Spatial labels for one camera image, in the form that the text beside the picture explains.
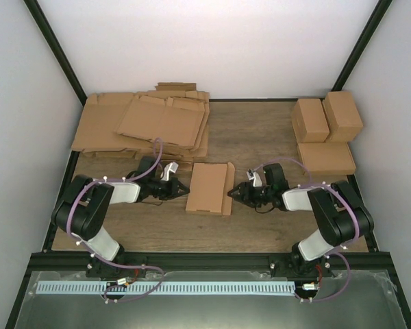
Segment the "brown cardboard box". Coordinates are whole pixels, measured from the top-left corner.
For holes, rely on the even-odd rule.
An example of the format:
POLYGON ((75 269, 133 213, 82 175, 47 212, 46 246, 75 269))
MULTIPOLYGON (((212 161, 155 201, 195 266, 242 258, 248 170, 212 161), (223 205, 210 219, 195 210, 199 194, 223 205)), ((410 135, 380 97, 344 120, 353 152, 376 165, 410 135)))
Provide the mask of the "brown cardboard box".
POLYGON ((235 166, 226 163, 195 163, 190 181, 186 212, 230 216, 235 166))

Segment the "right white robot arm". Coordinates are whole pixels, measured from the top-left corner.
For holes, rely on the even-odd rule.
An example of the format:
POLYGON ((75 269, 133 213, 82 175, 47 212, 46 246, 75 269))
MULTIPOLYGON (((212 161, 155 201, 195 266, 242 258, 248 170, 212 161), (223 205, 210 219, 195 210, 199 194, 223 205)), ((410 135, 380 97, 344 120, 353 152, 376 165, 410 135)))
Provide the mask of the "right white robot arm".
POLYGON ((295 243, 290 253, 290 268, 298 276, 308 275, 320 265, 322 257, 346 248, 373 231, 370 212, 347 181, 290 188, 280 164, 263 166, 263 173, 265 183, 257 171, 248 170, 248 180, 229 190, 227 195, 255 210, 270 204, 272 210, 313 213, 317 229, 308 238, 295 243))

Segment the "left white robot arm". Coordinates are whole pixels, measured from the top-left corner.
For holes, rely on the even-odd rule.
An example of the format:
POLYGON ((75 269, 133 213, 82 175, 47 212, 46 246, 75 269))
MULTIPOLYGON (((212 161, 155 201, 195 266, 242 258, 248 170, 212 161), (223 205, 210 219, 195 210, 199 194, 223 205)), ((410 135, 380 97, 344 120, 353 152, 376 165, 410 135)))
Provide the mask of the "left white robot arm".
POLYGON ((179 166, 176 162, 166 164, 162 170, 159 166, 157 158, 145 156, 136 170, 121 179, 97 180, 77 175, 57 201, 51 214, 52 224, 102 261, 108 275, 120 276, 127 261, 123 246, 104 228, 108 208, 113 204, 142 203, 148 197, 165 202, 190 192, 175 176, 179 166))

